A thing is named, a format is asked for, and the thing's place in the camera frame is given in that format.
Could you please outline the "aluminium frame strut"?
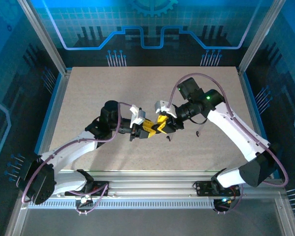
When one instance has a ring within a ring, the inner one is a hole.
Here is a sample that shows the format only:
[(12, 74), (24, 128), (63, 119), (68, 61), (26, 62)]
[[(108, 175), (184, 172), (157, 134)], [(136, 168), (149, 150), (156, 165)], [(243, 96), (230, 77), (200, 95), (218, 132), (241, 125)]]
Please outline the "aluminium frame strut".
[(16, 200), (12, 215), (4, 236), (20, 236), (28, 212), (28, 203), (23, 204), (21, 198)]
[(286, 196), (279, 194), (275, 198), (281, 231), (284, 236), (295, 236), (295, 216)]

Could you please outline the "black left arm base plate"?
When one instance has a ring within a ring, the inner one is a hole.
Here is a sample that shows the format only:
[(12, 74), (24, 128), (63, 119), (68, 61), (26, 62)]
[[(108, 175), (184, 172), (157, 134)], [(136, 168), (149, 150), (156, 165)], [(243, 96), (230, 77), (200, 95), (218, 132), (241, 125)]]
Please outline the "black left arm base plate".
[(84, 196), (96, 196), (99, 197), (108, 195), (109, 182), (108, 181), (89, 181), (86, 182), (77, 190), (69, 190), (64, 193), (65, 197), (84, 197)]

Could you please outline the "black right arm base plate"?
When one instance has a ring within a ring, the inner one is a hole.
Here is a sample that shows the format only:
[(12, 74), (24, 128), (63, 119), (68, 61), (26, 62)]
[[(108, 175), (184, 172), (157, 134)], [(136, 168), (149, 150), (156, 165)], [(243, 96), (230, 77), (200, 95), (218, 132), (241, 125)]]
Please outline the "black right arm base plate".
[(239, 186), (222, 187), (211, 181), (196, 181), (193, 183), (198, 197), (239, 197)]

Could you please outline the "aluminium frame post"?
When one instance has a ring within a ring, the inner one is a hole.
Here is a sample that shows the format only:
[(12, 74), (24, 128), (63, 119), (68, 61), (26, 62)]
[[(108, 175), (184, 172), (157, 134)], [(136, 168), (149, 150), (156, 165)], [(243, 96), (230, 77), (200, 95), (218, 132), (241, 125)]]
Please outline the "aluminium frame post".
[(67, 77), (70, 75), (71, 69), (67, 70), (64, 61), (62, 60), (55, 44), (53, 43), (49, 33), (47, 32), (44, 24), (42, 23), (35, 7), (30, 0), (17, 0), (20, 7), (22, 8), (24, 14), (29, 20), (31, 26), (36, 32), (38, 38), (46, 49), (48, 55), (50, 56), (52, 62), (56, 66), (59, 73)]
[(241, 63), (238, 67), (238, 75), (242, 76), (246, 69), (248, 68), (253, 57), (257, 53), (259, 47), (261, 46), (263, 40), (269, 33), (270, 28), (272, 27), (274, 21), (279, 15), (281, 9), (283, 8), (286, 0), (273, 0), (269, 10), (267, 11), (265, 17), (263, 18), (251, 44), (249, 45)]

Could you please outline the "aluminium mounting beam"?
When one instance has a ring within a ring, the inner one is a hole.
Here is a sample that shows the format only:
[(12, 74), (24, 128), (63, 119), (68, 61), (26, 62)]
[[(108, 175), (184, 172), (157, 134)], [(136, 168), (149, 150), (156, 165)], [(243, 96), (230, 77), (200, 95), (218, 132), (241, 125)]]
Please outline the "aluminium mounting beam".
[[(107, 197), (119, 199), (186, 199), (196, 198), (196, 181), (211, 181), (216, 171), (87, 171), (94, 181), (108, 182)], [(79, 189), (83, 181), (77, 172), (62, 170), (49, 198), (64, 197), (65, 192)], [(261, 183), (258, 187), (243, 184), (246, 199), (271, 199), (286, 195), (284, 187)]]

